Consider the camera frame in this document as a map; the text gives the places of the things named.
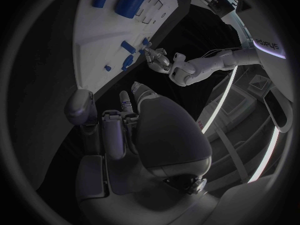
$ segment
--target white light strip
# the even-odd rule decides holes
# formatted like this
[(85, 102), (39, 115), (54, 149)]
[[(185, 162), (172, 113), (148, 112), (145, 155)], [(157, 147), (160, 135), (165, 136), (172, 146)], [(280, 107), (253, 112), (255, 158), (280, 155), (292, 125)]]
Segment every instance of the white light strip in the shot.
[(279, 130), (277, 129), (277, 127), (275, 127), (274, 132), (273, 132), (273, 136), (272, 139), (270, 141), (270, 144), (267, 148), (267, 151), (265, 152), (265, 155), (260, 163), (260, 165), (258, 166), (257, 170), (255, 171), (255, 173), (253, 174), (253, 176), (250, 178), (250, 180), (248, 181), (248, 183), (254, 182), (257, 179), (259, 179), (260, 175), (262, 174), (262, 172), (264, 171), (265, 167), (267, 166), (267, 163), (273, 153), (273, 150), (275, 148), (275, 144), (277, 141), (279, 135)]
[(233, 84), (233, 81), (234, 81), (234, 78), (235, 78), (235, 75), (236, 75), (236, 72), (237, 72), (237, 69), (238, 69), (238, 66), (235, 66), (235, 68), (233, 69), (232, 71), (232, 74), (231, 74), (231, 77), (230, 77), (230, 80), (228, 82), (228, 85), (225, 89), (225, 92), (220, 100), (220, 102), (218, 103), (218, 105), (216, 106), (216, 109), (214, 110), (214, 112), (212, 113), (210, 119), (208, 120), (208, 122), (205, 124), (204, 128), (202, 129), (202, 133), (204, 134), (210, 127), (210, 125), (212, 124), (212, 122), (214, 121), (214, 119), (216, 118), (218, 112), (220, 111), (224, 101), (225, 101), (225, 98), (227, 97), (227, 94), (229, 92), (229, 89), (231, 87), (231, 85)]
[(258, 46), (254, 40), (253, 40), (253, 44), (254, 44), (254, 46), (257, 47), (259, 50), (261, 50), (261, 51), (263, 51), (263, 52), (265, 52), (265, 53), (267, 53), (267, 54), (271, 54), (271, 55), (276, 56), (276, 57), (278, 57), (278, 58), (286, 59), (286, 57), (283, 56), (283, 55), (279, 55), (279, 54), (277, 54), (277, 53), (275, 53), (275, 52), (268, 51), (268, 50), (266, 50), (266, 49), (264, 49), (264, 48)]

